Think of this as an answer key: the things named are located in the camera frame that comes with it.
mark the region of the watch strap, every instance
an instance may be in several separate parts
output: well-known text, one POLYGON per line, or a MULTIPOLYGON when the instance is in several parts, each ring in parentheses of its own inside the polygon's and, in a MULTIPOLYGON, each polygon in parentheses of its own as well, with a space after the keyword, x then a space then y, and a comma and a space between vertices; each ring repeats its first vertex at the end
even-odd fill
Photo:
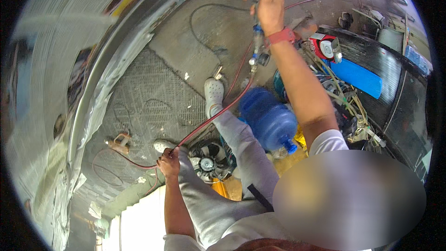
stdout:
POLYGON ((266 38, 266 44, 268 46, 271 46, 272 44, 282 42, 282 41, 288 41, 291 43, 294 43, 296 40, 296 36, 294 35, 294 32, 289 29, 288 27, 285 27, 282 31, 276 32, 271 34, 266 38))

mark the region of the white sneaker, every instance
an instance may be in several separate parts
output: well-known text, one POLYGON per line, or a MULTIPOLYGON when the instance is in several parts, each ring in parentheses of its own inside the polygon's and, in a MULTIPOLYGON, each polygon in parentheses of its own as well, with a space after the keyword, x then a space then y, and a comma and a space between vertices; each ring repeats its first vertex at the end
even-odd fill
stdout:
POLYGON ((204 96, 206 98, 206 116, 208 119, 223 108, 223 94, 224 87, 221 81, 217 81, 214 78, 206 80, 204 83, 204 96))
POLYGON ((159 153, 163 153, 166 148, 175 148, 177 145, 164 139, 157 139, 153 142, 153 148, 159 153))

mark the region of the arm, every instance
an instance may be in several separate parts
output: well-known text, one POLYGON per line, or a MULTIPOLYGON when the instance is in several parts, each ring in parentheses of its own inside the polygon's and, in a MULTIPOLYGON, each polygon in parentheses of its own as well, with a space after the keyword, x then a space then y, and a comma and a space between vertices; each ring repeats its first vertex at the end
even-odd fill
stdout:
MULTIPOLYGON (((259 1, 257 16, 265 37, 284 28, 284 3, 285 0, 259 1)), ((330 98, 290 42, 273 44, 270 49, 309 149, 322 132, 338 129, 330 98)))
POLYGON ((163 155, 157 160, 157 165, 166 180, 166 194, 164 201, 164 222, 167 234, 188 235, 196 240, 195 229, 187 211, 178 184, 178 173, 180 172, 180 161, 178 160, 179 147, 174 149, 174 155, 169 158, 172 150, 166 148, 163 155))

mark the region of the right hand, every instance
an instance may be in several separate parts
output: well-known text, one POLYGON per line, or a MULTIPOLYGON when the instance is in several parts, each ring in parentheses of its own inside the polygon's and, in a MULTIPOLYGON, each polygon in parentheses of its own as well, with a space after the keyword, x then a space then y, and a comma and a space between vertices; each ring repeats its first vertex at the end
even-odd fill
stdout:
MULTIPOLYGON (((265 37, 273 33, 282 31, 284 28, 285 0, 260 0, 257 10, 257 17, 260 21, 265 37)), ((251 15, 254 15, 254 5, 251 7, 251 15)))
POLYGON ((180 173, 180 160, 178 159, 178 152, 180 147, 173 149, 173 155, 170 157, 171 148, 164 149, 163 155, 157 160, 161 172, 165 176, 166 180, 174 178, 178 180, 178 174, 180 173))

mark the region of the white shirt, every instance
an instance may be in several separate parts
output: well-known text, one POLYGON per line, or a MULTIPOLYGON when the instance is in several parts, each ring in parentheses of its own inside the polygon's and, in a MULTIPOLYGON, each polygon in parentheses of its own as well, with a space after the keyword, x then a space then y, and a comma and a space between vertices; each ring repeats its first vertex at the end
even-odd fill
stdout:
MULTIPOLYGON (((338 130, 328 130, 316 137, 311 145, 309 156, 333 150, 348 150, 347 144, 338 130)), ((206 251, 232 251, 243 243, 259 238, 292 240, 285 228, 276 219, 274 212, 242 218, 230 226, 222 239, 206 251)), ((204 251, 193 238, 181 234, 164 236, 166 251, 204 251)))

